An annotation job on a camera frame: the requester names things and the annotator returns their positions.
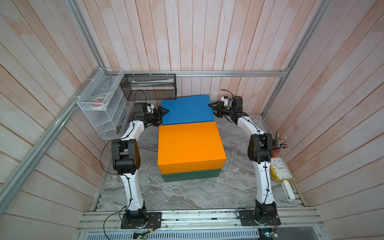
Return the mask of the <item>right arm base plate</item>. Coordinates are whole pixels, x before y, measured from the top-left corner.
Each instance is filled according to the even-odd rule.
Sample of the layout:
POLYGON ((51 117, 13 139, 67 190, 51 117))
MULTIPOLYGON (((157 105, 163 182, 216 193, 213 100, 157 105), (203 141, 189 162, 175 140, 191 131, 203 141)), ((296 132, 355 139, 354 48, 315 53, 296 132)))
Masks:
POLYGON ((239 210, 237 215, 242 226, 280 226, 281 220, 277 213, 259 213, 255 210, 239 210))

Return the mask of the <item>orange shoebox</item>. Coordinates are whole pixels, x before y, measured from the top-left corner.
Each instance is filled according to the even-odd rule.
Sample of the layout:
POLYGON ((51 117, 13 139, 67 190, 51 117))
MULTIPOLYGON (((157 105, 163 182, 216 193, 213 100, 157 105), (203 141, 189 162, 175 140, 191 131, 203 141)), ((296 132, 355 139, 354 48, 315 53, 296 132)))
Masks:
POLYGON ((216 122, 159 127, 162 175, 221 169, 227 160, 216 122))

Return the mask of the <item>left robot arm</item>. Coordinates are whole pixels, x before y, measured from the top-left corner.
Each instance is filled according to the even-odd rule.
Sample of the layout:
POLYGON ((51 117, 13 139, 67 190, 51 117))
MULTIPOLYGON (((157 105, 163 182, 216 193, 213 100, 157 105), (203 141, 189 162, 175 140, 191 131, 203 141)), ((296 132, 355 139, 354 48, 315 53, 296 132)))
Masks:
POLYGON ((112 140, 113 169, 123 181, 127 197, 123 223, 138 224, 148 221, 145 201, 137 178, 141 166, 138 139, 147 127, 159 127, 163 122, 163 116, 168 112, 168 109, 155 108, 148 103, 135 104, 132 120, 127 124, 128 128, 121 138, 112 140))

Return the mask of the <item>blue shoebox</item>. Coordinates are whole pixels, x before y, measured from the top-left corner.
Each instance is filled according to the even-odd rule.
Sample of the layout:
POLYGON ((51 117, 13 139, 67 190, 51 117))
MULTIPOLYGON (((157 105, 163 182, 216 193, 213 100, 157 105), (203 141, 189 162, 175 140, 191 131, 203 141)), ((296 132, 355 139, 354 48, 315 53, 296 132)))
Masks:
POLYGON ((163 125, 179 125, 214 122, 213 110, 209 107, 209 95, 163 100, 161 107, 169 110, 163 116, 163 125))

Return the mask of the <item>green shoebox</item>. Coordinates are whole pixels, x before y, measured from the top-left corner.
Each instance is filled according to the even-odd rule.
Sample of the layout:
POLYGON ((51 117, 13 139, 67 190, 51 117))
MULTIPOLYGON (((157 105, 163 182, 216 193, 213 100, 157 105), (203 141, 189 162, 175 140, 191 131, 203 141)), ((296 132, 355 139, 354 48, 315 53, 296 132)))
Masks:
POLYGON ((179 181, 188 181, 188 180, 217 178, 220 175, 221 171, 222 169, 215 169, 215 170, 165 174, 165 175, 162 175, 162 178, 164 182, 179 182, 179 181))

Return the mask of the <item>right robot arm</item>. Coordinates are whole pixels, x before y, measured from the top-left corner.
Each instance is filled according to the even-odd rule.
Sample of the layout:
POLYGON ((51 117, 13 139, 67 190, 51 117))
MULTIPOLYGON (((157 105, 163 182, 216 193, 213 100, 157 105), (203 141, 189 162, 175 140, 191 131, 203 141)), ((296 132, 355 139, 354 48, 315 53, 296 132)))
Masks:
POLYGON ((240 96, 222 97, 220 101, 210 103, 208 106, 216 117, 225 118, 234 123, 249 137, 247 155, 254 166, 257 183, 254 215, 256 223, 280 225, 270 177, 273 136, 257 127, 249 115, 243 111, 243 99, 240 96))

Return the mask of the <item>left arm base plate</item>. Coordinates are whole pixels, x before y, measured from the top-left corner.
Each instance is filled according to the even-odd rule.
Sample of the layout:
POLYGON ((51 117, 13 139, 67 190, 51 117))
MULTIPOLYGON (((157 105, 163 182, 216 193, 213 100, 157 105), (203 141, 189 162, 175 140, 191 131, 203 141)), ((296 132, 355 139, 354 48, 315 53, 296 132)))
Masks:
POLYGON ((139 213, 139 211, 126 212, 123 215, 121 229, 158 229, 162 224, 162 213, 139 213))

